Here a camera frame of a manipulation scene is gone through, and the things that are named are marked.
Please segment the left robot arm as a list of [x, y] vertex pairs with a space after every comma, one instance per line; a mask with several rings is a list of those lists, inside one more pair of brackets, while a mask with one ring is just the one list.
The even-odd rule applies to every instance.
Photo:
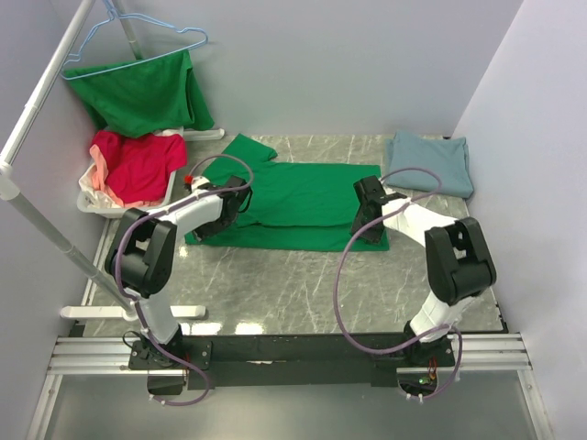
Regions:
[[251, 183], [231, 176], [223, 185], [206, 178], [192, 182], [191, 193], [160, 210], [126, 210], [105, 260], [106, 272], [135, 309], [141, 339], [162, 368], [184, 357], [183, 333], [164, 292], [171, 275], [178, 239], [199, 242], [232, 226], [249, 208]]

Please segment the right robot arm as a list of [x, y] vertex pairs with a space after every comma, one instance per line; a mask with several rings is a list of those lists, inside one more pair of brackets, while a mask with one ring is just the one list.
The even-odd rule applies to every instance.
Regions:
[[411, 238], [425, 250], [430, 292], [406, 324], [406, 339], [400, 345], [370, 348], [348, 332], [343, 336], [370, 355], [403, 351], [407, 362], [422, 366], [434, 356], [434, 343], [454, 332], [455, 324], [473, 299], [496, 282], [496, 269], [481, 225], [472, 217], [458, 219], [438, 214], [418, 204], [415, 197], [387, 191], [375, 176], [362, 178], [353, 187], [359, 209], [352, 223], [351, 238], [376, 244], [386, 230]]

